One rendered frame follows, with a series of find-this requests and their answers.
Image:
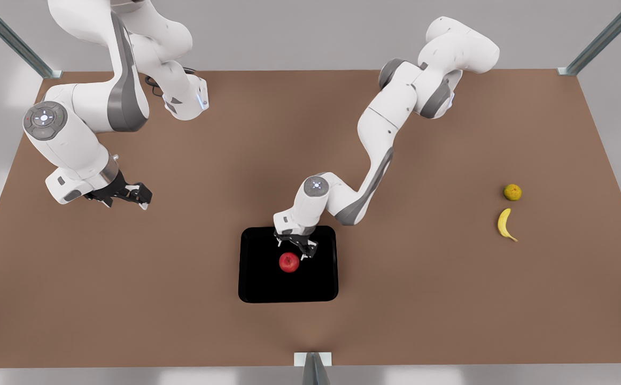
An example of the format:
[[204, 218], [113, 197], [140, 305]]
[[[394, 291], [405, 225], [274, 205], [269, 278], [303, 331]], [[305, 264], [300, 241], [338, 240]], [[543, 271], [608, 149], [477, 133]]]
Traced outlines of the black rectangular tray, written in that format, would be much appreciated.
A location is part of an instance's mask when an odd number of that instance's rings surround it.
[[[240, 237], [239, 299], [250, 304], [326, 302], [338, 295], [337, 241], [335, 230], [320, 225], [310, 240], [317, 243], [312, 258], [302, 258], [295, 244], [281, 246], [274, 227], [245, 229]], [[300, 258], [298, 268], [284, 272], [279, 260], [284, 253]]]

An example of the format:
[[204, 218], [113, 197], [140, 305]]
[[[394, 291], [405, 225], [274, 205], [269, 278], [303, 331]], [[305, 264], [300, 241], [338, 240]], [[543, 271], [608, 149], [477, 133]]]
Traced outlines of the yellow banana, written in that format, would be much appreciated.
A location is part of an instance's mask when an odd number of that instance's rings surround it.
[[506, 208], [500, 213], [497, 219], [497, 229], [499, 231], [499, 234], [501, 234], [501, 236], [503, 236], [504, 238], [509, 238], [517, 242], [518, 239], [510, 235], [507, 229], [507, 223], [508, 223], [508, 218], [509, 218], [510, 213], [511, 213], [511, 208]]

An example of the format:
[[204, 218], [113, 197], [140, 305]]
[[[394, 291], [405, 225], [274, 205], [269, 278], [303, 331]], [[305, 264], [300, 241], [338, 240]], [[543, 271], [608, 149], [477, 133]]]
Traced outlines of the silver frame post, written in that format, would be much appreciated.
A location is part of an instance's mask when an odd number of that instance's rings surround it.
[[567, 66], [558, 67], [560, 76], [577, 76], [586, 68], [587, 64], [598, 56], [621, 33], [621, 11], [612, 21], [582, 50], [580, 54]]
[[330, 352], [295, 352], [294, 366], [303, 366], [301, 385], [331, 385], [326, 366], [332, 366]]
[[18, 34], [16, 34], [6, 22], [0, 17], [0, 38], [4, 41], [30, 68], [45, 80], [59, 79], [63, 75], [62, 71], [53, 70], [45, 61], [40, 58], [26, 44]]

